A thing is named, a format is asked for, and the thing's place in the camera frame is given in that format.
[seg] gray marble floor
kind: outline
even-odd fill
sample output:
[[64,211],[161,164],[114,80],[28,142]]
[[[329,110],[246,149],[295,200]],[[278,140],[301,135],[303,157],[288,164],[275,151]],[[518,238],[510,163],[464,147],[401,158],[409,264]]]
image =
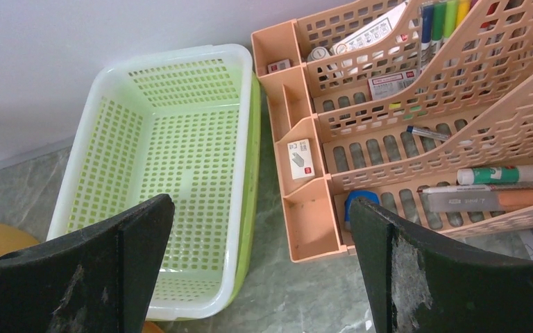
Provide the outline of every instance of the gray marble floor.
[[[161,323],[165,332],[374,332],[356,257],[289,260],[273,144],[262,115],[260,186],[251,265],[232,304],[211,318]],[[0,222],[40,241],[48,232],[69,149],[0,170]],[[528,258],[515,233],[464,239],[493,252]]]

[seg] peach plastic desk organizer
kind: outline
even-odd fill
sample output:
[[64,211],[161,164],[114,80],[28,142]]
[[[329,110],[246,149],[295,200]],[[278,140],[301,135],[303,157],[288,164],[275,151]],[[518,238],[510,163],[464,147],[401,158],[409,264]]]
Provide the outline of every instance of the peach plastic desk organizer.
[[[368,78],[417,68],[418,8],[425,1],[411,0],[378,43],[309,63],[303,59],[312,47],[329,48],[402,1],[356,1],[252,35],[292,261],[354,253],[343,227],[344,199],[353,189],[374,191],[388,209],[449,237],[533,227],[533,207],[503,215],[433,214],[416,193],[454,184],[464,167],[533,164],[533,1],[478,1],[412,85],[364,101]],[[493,28],[480,30],[485,22]],[[407,41],[396,44],[397,35]],[[399,51],[389,54],[395,46]],[[266,65],[282,59],[292,67],[267,74]],[[443,144],[412,137],[405,132],[410,124],[455,135]],[[286,145],[305,138],[316,178],[296,182]],[[472,144],[459,144],[464,140]]]

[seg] small white box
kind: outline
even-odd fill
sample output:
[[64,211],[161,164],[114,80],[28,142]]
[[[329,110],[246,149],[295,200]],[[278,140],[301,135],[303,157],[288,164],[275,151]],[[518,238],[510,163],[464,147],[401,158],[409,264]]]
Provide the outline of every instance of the small white box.
[[287,68],[291,68],[291,60],[289,59],[277,61],[266,66],[266,71],[270,74],[276,71],[282,71],[283,69],[287,69]]
[[[371,23],[363,26],[354,33],[351,33],[348,37],[332,45],[330,52],[332,52],[334,55],[342,54],[379,42],[394,29],[395,25],[399,22],[399,19],[401,18],[406,6],[407,2],[397,5],[389,12],[379,16]],[[400,35],[396,37],[396,41],[402,42],[404,37],[407,38],[407,35]]]
[[376,76],[369,79],[369,89],[373,101],[393,96],[409,87],[418,77],[417,69],[401,71],[399,73]]
[[291,165],[291,177],[293,180],[315,177],[310,141],[303,139],[289,142],[287,149],[289,150],[289,164]]

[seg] white wall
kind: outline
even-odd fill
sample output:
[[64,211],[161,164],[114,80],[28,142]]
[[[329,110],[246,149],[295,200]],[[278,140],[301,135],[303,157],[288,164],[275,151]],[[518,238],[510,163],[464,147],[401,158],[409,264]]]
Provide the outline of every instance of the white wall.
[[0,1],[0,161],[74,135],[103,67],[253,31],[350,0]]

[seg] plastic basket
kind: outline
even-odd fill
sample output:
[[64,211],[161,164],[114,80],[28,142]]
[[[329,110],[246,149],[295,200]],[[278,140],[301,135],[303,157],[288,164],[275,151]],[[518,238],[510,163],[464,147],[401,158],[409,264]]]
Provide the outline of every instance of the plastic basket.
[[239,258],[250,250],[256,198],[260,129],[251,113],[260,98],[252,86],[252,59],[239,45],[104,69],[87,99],[48,239],[168,193],[174,224],[147,317],[222,310],[248,266]]

